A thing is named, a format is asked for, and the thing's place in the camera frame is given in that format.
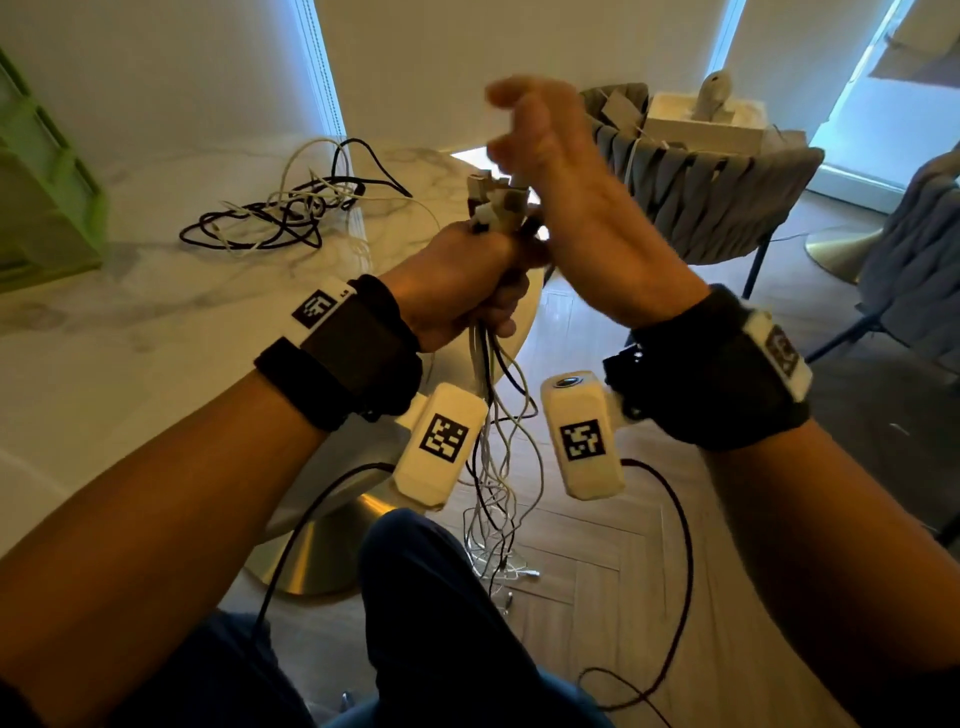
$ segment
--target black wrist strap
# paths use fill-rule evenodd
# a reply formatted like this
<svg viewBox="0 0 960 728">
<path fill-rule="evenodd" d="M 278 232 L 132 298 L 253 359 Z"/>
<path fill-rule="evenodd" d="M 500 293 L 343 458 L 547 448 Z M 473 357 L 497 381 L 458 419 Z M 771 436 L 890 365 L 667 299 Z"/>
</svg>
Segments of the black wrist strap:
<svg viewBox="0 0 960 728">
<path fill-rule="evenodd" d="M 350 282 L 346 298 L 298 348 L 276 341 L 256 369 L 314 426 L 332 432 L 350 413 L 375 422 L 401 415 L 420 387 L 417 337 L 379 279 Z"/>
<path fill-rule="evenodd" d="M 751 312 L 723 286 L 670 321 L 633 332 L 633 347 L 604 360 L 607 383 L 631 419 L 709 450 L 744 448 L 802 425 L 794 401 L 743 327 Z"/>
</svg>

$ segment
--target green plastic box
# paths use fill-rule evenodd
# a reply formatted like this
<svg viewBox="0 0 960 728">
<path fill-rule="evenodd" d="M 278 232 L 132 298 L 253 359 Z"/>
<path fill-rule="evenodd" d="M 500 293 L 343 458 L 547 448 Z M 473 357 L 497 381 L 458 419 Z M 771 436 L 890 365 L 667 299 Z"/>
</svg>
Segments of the green plastic box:
<svg viewBox="0 0 960 728">
<path fill-rule="evenodd" d="M 107 196 L 0 51 L 0 292 L 97 268 Z"/>
</svg>

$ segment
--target dark blue pants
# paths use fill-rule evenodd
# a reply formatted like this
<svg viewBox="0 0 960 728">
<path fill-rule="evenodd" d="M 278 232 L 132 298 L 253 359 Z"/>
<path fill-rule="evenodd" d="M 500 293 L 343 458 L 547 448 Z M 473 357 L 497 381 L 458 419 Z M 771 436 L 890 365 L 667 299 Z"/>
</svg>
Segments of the dark blue pants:
<svg viewBox="0 0 960 728">
<path fill-rule="evenodd" d="M 376 726 L 610 726 L 583 692 L 544 680 L 473 575 L 463 548 L 408 510 L 388 513 L 360 553 Z M 113 714 L 127 726 L 312 726 L 264 630 L 218 613 Z"/>
</svg>

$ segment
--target qr code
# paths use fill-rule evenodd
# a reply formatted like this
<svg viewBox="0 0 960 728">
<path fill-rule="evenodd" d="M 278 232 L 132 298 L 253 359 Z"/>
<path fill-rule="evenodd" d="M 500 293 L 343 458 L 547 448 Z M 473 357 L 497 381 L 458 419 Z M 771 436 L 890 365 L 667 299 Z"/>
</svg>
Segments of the qr code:
<svg viewBox="0 0 960 728">
<path fill-rule="evenodd" d="M 800 354 L 793 348 L 793 344 L 790 343 L 790 339 L 786 337 L 782 328 L 774 325 L 770 329 L 770 334 L 766 340 L 766 348 L 774 361 L 777 362 L 777 366 L 780 367 L 783 375 L 788 379 L 793 376 L 797 364 L 800 363 Z"/>
<path fill-rule="evenodd" d="M 464 446 L 467 439 L 468 428 L 459 423 L 449 420 L 443 415 L 434 415 L 433 422 L 426 429 L 423 435 L 423 442 L 420 443 L 420 449 L 425 449 L 430 454 L 441 457 L 447 462 L 453 463 L 460 454 L 460 448 Z"/>
<path fill-rule="evenodd" d="M 564 441 L 567 460 L 583 460 L 585 457 L 607 454 L 600 436 L 600 423 L 596 420 L 564 425 L 560 428 L 560 436 Z"/>
<path fill-rule="evenodd" d="M 336 304 L 337 301 L 332 296 L 317 291 L 294 311 L 293 316 L 307 328 L 313 328 Z"/>
</svg>

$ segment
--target marble table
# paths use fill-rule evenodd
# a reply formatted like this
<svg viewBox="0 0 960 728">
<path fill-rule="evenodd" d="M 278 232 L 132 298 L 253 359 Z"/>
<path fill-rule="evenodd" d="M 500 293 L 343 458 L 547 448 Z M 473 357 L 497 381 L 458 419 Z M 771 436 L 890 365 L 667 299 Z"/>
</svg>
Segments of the marble table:
<svg viewBox="0 0 960 728">
<path fill-rule="evenodd" d="M 345 214 L 325 217 L 319 251 L 298 245 L 237 257 L 177 240 L 222 200 L 264 199 L 300 142 L 245 140 L 115 170 L 103 180 L 111 203 L 104 267 L 0 296 L 0 553 L 96 474 L 246 374 L 276 339 L 277 318 L 313 292 L 319 275 L 380 273 L 435 233 L 425 210 L 397 197 L 358 206 L 350 235 Z M 374 149 L 442 225 L 466 217 L 471 167 L 429 150 Z M 307 179 L 308 167 L 325 174 L 329 150 L 304 159 L 293 183 Z M 359 148 L 353 163 L 359 175 L 381 176 Z M 394 195 L 386 187 L 371 194 Z M 510 354 L 533 323 L 540 288 L 537 272 L 516 313 L 517 334 L 504 342 Z M 423 392 L 441 381 L 475 388 L 466 336 L 424 364 Z M 407 437 L 392 421 L 351 418 L 300 473 L 264 540 L 288 530 L 337 475 L 396 462 Z M 358 479 L 319 514 L 382 480 Z"/>
</svg>

